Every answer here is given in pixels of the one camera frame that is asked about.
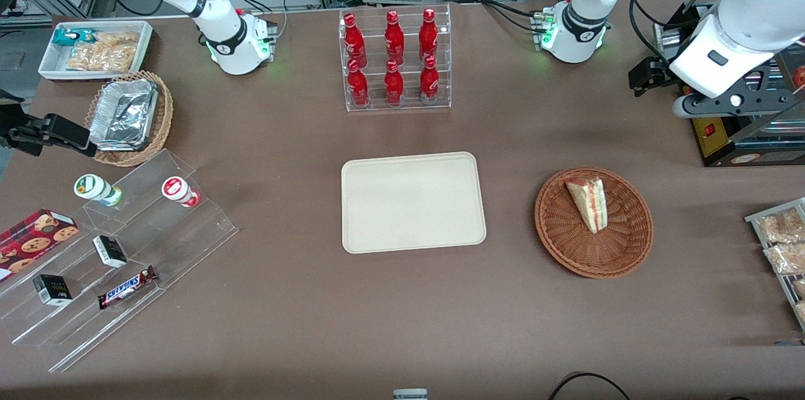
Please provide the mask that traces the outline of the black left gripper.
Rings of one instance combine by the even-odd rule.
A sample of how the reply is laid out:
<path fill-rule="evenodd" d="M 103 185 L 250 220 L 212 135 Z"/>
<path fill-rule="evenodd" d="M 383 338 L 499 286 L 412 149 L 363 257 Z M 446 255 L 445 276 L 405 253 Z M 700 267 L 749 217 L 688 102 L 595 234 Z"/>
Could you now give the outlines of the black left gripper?
<path fill-rule="evenodd" d="M 658 57 L 646 57 L 629 72 L 628 82 L 635 98 L 639 98 L 657 87 L 672 87 L 679 84 L 679 78 L 670 70 L 667 61 Z"/>

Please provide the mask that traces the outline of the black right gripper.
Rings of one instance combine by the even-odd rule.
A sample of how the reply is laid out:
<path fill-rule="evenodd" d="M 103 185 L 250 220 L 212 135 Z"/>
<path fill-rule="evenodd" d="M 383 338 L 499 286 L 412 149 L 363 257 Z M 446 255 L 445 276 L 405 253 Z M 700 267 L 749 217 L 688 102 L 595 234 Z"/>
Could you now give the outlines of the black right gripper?
<path fill-rule="evenodd" d="M 23 99 L 1 91 L 1 145 L 8 150 L 41 152 L 43 133 L 48 134 L 45 145 L 68 148 L 86 157 L 95 157 L 97 145 L 89 139 L 89 130 L 60 116 L 49 113 L 43 117 L 42 130 L 38 119 L 23 111 Z"/>

